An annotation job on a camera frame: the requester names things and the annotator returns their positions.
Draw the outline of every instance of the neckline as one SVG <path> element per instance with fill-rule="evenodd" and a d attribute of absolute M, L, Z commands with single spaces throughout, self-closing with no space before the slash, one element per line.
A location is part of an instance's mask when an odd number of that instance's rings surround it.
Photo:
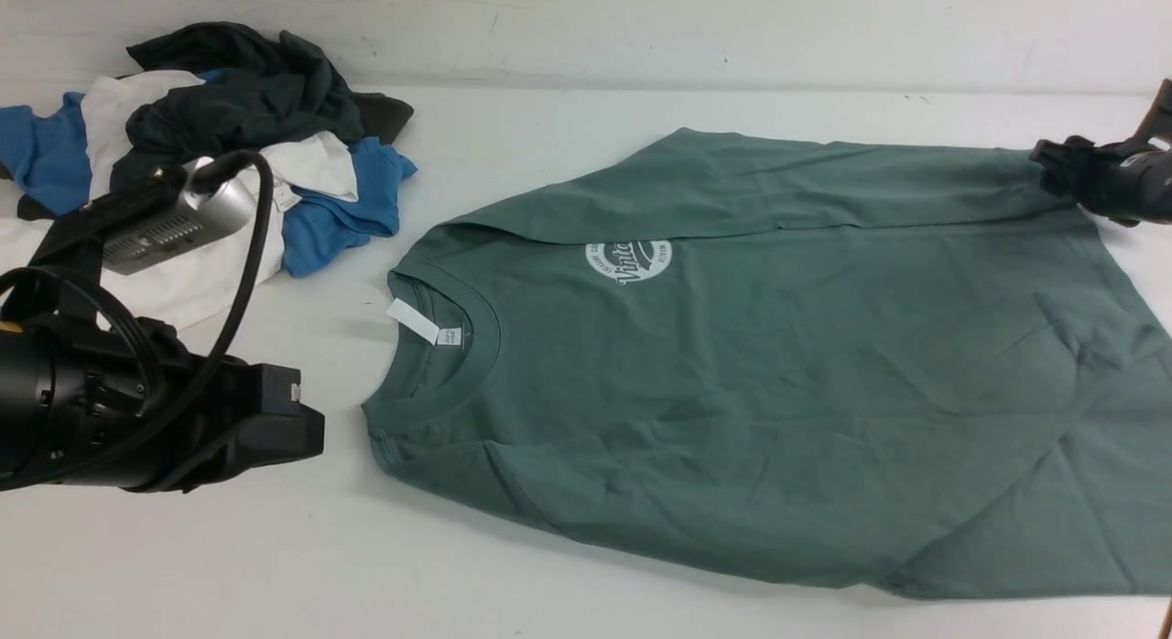
<path fill-rule="evenodd" d="M 488 379 L 500 353 L 500 321 L 481 293 L 435 264 L 409 257 L 403 259 L 387 276 L 387 286 L 395 298 L 410 300 L 429 320 L 434 320 L 435 314 L 430 304 L 417 301 L 416 281 L 456 304 L 472 322 L 473 337 L 468 355 L 447 382 L 415 392 L 413 388 L 418 373 L 436 347 L 422 339 L 411 339 L 414 333 L 400 326 L 398 346 L 390 369 L 375 395 L 364 405 L 377 407 L 374 416 L 379 428 L 391 434 L 438 419 L 466 402 Z"/>

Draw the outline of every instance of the pile of clothes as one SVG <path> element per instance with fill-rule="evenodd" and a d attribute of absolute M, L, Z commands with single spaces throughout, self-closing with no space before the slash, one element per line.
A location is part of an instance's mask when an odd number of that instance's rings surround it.
<path fill-rule="evenodd" d="M 398 184 L 415 165 L 391 147 L 413 109 L 354 93 L 321 48 L 273 42 L 239 23 L 196 23 L 129 47 L 143 73 L 100 77 L 38 117 L 0 108 L 0 165 L 25 193 L 0 200 L 0 270 L 27 263 L 56 216 L 199 156 L 247 148 L 277 188 L 259 281 L 300 278 L 372 236 L 398 231 Z M 241 175 L 255 193 L 254 170 Z M 251 226 L 154 268 L 102 284 L 138 315 L 185 327 L 226 308 Z"/>

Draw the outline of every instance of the clothing label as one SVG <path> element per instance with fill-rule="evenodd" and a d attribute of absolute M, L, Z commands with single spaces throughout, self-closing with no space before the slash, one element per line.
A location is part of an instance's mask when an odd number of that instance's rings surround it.
<path fill-rule="evenodd" d="M 443 328 L 436 346 L 459 346 L 464 344 L 464 328 Z"/>
<path fill-rule="evenodd" d="M 293 186 L 285 183 L 285 179 L 275 179 L 273 184 L 273 204 L 277 205 L 277 210 L 284 213 L 293 209 L 293 205 L 298 202 L 301 202 L 301 196 L 293 192 Z"/>
<path fill-rule="evenodd" d="M 626 286 L 649 280 L 672 264 L 672 244 L 666 240 L 591 243 L 586 261 L 599 273 Z"/>
<path fill-rule="evenodd" d="M 436 339 L 440 339 L 440 326 L 432 324 L 427 317 L 420 314 L 418 310 L 403 302 L 402 299 L 396 298 L 390 304 L 387 315 L 398 321 L 398 325 L 422 337 L 431 346 L 435 346 Z"/>

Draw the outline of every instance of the white table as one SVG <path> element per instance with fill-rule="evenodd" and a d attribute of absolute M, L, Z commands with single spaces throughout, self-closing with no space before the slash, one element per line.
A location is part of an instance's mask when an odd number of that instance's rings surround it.
<path fill-rule="evenodd" d="M 0 103 L 28 101 L 20 87 Z M 384 277 L 436 222 L 618 162 L 677 127 L 1030 148 L 1126 136 L 1139 97 L 367 88 L 417 115 L 397 237 L 254 295 L 232 353 L 299 367 L 326 453 L 190 496 L 36 488 L 0 499 L 0 634 L 20 639 L 1154 637 L 1165 600 L 922 604 L 775 586 L 582 546 L 384 476 L 359 403 L 396 342 Z M 53 98 L 47 95 L 46 100 Z M 48 101 L 41 101 L 47 106 Z M 1172 229 L 1112 230 L 1165 325 Z M 206 349 L 219 320 L 184 331 Z"/>

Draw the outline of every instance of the white circular logo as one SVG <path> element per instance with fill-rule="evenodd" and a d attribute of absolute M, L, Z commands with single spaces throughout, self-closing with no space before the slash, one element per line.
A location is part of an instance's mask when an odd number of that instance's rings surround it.
<path fill-rule="evenodd" d="M 586 246 L 586 260 L 620 285 L 641 283 L 672 264 L 672 244 L 666 240 L 591 243 Z"/>

